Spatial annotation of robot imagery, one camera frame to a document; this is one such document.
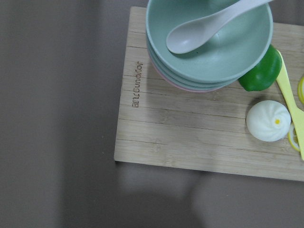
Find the green bell pepper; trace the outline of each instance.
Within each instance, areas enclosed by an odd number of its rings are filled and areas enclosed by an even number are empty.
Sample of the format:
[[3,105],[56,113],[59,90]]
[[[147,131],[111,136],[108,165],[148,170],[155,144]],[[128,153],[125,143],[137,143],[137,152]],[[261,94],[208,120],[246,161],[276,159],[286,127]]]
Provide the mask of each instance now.
[[280,54],[270,45],[261,61],[238,81],[246,91],[262,91],[274,83],[281,67]]

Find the cutting board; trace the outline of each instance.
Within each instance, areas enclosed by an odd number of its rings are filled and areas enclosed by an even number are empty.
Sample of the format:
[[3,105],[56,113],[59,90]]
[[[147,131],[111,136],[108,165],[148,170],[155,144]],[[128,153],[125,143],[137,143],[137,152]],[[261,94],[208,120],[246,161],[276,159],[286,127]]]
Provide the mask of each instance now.
[[[257,102],[285,104],[274,83],[247,92],[238,81],[209,93],[175,88],[153,68],[145,41],[146,8],[132,7],[127,36],[114,159],[156,166],[304,181],[304,161],[283,138],[263,142],[246,128]],[[304,27],[274,24],[297,105],[304,73]]]

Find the toy food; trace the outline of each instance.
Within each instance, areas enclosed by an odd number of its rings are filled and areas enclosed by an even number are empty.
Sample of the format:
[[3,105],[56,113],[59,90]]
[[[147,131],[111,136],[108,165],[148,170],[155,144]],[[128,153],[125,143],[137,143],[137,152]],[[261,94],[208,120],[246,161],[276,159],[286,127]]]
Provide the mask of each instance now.
[[246,91],[262,91],[269,88],[280,73],[282,59],[278,51],[270,45],[261,61],[238,79]]
[[295,132],[295,125],[294,123],[291,123],[290,128],[289,128],[289,132],[287,134],[288,136],[288,140],[291,144],[291,146],[296,150],[300,152],[300,146],[299,146],[299,141],[298,138],[296,136],[296,132]]
[[290,127],[291,117],[287,108],[277,101],[262,101],[248,112],[246,124],[256,138],[273,142],[284,138]]
[[300,101],[304,104],[304,76],[298,84],[298,96]]

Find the green bowl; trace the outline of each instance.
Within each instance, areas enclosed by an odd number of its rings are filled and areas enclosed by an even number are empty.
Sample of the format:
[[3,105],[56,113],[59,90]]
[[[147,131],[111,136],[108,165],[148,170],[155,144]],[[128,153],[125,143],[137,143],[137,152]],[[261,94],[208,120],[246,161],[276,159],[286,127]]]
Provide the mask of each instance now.
[[179,77],[178,75],[174,74],[172,71],[167,69],[167,67],[162,64],[162,62],[157,58],[154,50],[152,49],[149,40],[147,39],[147,50],[151,59],[151,62],[153,63],[154,68],[157,70],[157,72],[169,83],[172,85],[184,89],[191,92],[210,92],[216,89],[220,89],[224,86],[227,86],[234,82],[232,81],[225,81],[221,83],[194,83],[191,81],[187,81],[186,79]]
[[146,31],[158,59],[177,75],[198,83],[237,80],[266,53],[273,34],[268,4],[235,18],[211,40],[187,54],[171,53],[168,33],[177,25],[215,13],[237,0],[150,0]]

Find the spoon handle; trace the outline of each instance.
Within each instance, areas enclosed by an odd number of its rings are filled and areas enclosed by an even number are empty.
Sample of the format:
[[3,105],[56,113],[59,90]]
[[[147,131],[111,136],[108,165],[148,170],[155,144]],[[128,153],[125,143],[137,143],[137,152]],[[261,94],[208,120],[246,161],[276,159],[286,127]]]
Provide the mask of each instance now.
[[232,19],[238,17],[239,15],[254,9],[258,6],[264,5],[273,0],[239,0],[238,2],[234,3],[233,5],[215,13],[214,15],[220,16],[219,20],[222,23],[227,24]]
[[279,54],[282,58],[282,69],[276,79],[276,82],[278,83],[278,85],[282,91],[282,94],[286,101],[289,113],[294,122],[294,128],[295,128],[299,146],[300,146],[301,157],[302,157],[302,160],[304,160],[304,121],[303,121],[304,112],[296,106],[293,91],[290,86],[286,66],[285,66],[283,57],[280,52],[279,52]]

